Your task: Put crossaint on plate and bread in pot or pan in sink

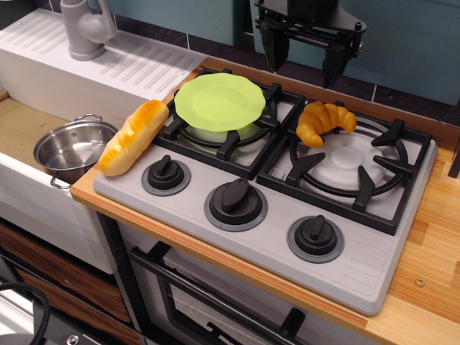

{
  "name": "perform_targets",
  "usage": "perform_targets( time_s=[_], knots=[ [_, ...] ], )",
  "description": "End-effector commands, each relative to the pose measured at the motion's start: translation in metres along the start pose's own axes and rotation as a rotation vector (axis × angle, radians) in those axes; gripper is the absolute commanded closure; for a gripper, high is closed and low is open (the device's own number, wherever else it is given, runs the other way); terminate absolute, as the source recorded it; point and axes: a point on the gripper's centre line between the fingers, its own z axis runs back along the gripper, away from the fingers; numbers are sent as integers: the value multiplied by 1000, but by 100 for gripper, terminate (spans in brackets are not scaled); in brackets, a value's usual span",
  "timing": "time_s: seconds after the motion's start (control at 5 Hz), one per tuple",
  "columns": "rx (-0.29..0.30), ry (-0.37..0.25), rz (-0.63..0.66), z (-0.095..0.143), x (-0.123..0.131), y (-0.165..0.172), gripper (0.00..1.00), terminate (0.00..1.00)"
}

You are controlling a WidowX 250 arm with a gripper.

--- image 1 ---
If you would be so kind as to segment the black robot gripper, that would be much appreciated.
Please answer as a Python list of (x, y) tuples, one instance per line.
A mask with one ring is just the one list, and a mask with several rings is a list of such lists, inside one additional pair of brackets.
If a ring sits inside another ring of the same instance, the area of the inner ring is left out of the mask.
[(348, 62), (362, 53), (366, 24), (339, 1), (255, 1), (267, 64), (278, 71), (288, 58), (290, 41), (326, 49), (323, 87), (334, 87)]

